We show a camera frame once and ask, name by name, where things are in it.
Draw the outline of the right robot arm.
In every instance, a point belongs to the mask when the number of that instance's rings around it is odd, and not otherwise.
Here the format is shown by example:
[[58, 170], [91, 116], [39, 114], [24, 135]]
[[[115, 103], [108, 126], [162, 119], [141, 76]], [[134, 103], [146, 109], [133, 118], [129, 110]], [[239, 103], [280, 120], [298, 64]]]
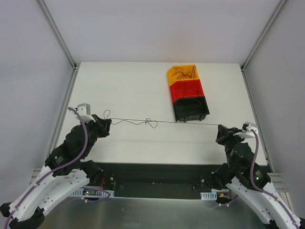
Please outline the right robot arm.
[[252, 151], [247, 138], [255, 138], [258, 129], [244, 123], [241, 129], [218, 125], [216, 143], [224, 146], [226, 162], [206, 180], [214, 189], [228, 188], [258, 216], [266, 229], [303, 229], [305, 220], [284, 203], [267, 172], [256, 163], [258, 148]]

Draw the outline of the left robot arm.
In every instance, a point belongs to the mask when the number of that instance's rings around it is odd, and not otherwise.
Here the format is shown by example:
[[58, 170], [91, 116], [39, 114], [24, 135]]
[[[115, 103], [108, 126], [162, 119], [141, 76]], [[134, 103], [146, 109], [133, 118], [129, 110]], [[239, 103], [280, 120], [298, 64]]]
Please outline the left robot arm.
[[111, 119], [94, 115], [91, 121], [81, 121], [73, 127], [22, 195], [1, 205], [0, 212], [6, 217], [4, 228], [37, 229], [74, 191], [101, 184], [104, 181], [102, 169], [85, 158], [99, 138], [109, 136], [111, 123]]

